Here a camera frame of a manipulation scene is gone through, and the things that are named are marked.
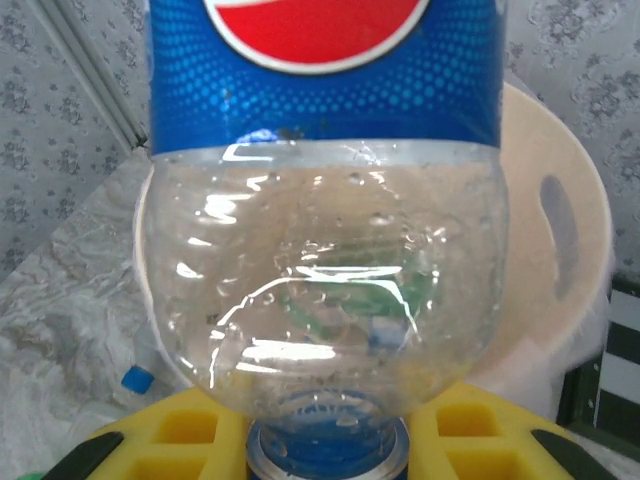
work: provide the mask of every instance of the pepsi bottle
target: pepsi bottle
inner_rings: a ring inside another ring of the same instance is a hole
[[[151,0],[149,315],[256,478],[400,478],[492,338],[504,4]]]

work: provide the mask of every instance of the yellow sponge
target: yellow sponge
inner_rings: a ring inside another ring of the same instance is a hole
[[[558,426],[475,387],[457,384],[410,416],[409,480],[570,480],[530,434]],[[247,480],[249,423],[190,389],[94,436],[118,448],[90,480]]]

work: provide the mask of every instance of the blue bottle cap in background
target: blue bottle cap in background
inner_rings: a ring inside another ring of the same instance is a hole
[[[120,384],[138,395],[144,395],[151,388],[154,377],[144,368],[137,365],[132,366],[120,381]]]

